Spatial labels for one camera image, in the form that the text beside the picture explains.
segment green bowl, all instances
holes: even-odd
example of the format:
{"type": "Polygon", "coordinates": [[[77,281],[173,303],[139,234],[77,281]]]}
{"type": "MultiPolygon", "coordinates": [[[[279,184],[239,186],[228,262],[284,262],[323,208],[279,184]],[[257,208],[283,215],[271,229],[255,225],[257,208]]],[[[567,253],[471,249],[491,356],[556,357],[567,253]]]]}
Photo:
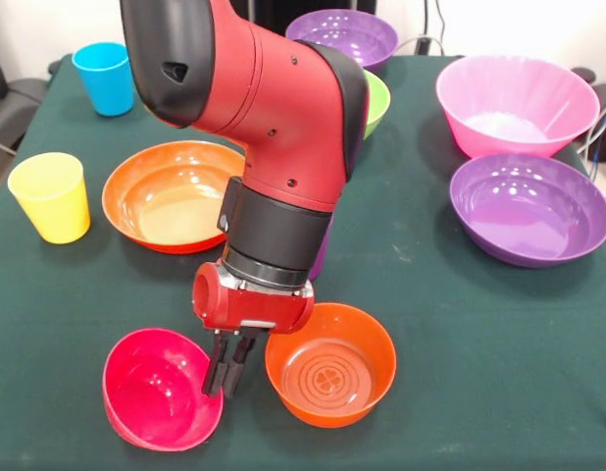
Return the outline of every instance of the green bowl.
{"type": "Polygon", "coordinates": [[[381,123],[381,118],[388,111],[390,106],[390,90],[385,85],[383,80],[375,74],[364,71],[366,80],[369,83],[369,119],[366,121],[366,131],[364,139],[366,139],[381,123]]]}

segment yellow cup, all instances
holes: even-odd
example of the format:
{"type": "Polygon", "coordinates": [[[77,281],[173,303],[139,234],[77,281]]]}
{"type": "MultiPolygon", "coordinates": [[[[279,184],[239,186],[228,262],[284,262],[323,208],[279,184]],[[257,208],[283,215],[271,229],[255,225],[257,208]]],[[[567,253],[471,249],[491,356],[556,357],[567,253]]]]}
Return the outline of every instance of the yellow cup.
{"type": "Polygon", "coordinates": [[[29,157],[11,171],[7,186],[44,240],[74,242],[89,229],[83,166],[75,156],[29,157]]]}

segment orange bowl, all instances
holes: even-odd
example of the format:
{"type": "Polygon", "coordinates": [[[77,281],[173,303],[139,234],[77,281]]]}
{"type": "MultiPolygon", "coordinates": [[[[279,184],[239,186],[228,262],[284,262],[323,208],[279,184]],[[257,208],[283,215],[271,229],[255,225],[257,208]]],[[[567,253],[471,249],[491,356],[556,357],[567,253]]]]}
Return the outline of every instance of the orange bowl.
{"type": "Polygon", "coordinates": [[[335,429],[359,421],[385,396],[396,353],[388,332],[366,312],[320,303],[300,331],[271,335],[266,369],[292,415],[335,429]]]}
{"type": "Polygon", "coordinates": [[[229,178],[243,171],[244,157],[214,142],[155,145],[107,179],[103,211],[118,231],[153,250],[207,250],[226,239],[218,216],[229,178]]]}

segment dark green cloth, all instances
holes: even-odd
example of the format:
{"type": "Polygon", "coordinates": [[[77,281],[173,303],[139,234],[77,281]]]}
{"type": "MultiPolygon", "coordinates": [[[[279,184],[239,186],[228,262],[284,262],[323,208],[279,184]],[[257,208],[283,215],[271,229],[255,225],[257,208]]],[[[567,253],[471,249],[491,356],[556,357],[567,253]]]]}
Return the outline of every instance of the dark green cloth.
{"type": "Polygon", "coordinates": [[[144,147],[217,139],[168,128],[141,106],[97,117],[64,60],[18,159],[78,156],[92,227],[76,243],[47,244],[0,191],[0,469],[606,469],[606,243],[532,271],[467,238],[447,195],[464,157],[434,94],[448,62],[394,58],[382,74],[392,105],[363,145],[316,282],[319,301],[358,306],[389,330],[398,370],[387,397],[353,427],[308,427],[279,402],[260,345],[209,442],[162,454],[110,428],[103,363],[120,337],[148,326],[210,347],[190,286],[219,249],[142,248],[111,228],[101,190],[144,147]]]}

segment bowl bottom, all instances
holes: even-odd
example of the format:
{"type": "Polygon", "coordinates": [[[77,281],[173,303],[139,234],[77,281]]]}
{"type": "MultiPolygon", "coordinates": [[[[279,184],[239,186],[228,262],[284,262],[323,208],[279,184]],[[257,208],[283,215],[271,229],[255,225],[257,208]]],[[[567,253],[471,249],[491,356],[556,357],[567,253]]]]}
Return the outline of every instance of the bowl bottom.
{"type": "Polygon", "coordinates": [[[123,382],[109,391],[118,417],[140,439],[172,445],[190,432],[199,408],[193,388],[174,364],[156,357],[127,362],[123,382]]]}
{"type": "Polygon", "coordinates": [[[519,142],[546,142],[548,140],[534,123],[512,113],[499,111],[479,113],[467,119],[465,125],[498,139],[519,142]]]}
{"type": "Polygon", "coordinates": [[[218,236],[216,227],[222,200],[195,186],[180,186],[158,193],[142,208],[139,230],[162,245],[191,243],[218,236]]]}
{"type": "Polygon", "coordinates": [[[357,348],[336,340],[314,340],[302,344],[288,359],[283,388],[297,407],[342,416],[366,406],[373,375],[357,348]]]}
{"type": "Polygon", "coordinates": [[[467,189],[472,231],[519,256],[557,259],[588,246],[590,224],[564,190],[535,179],[489,179],[467,189]]]}

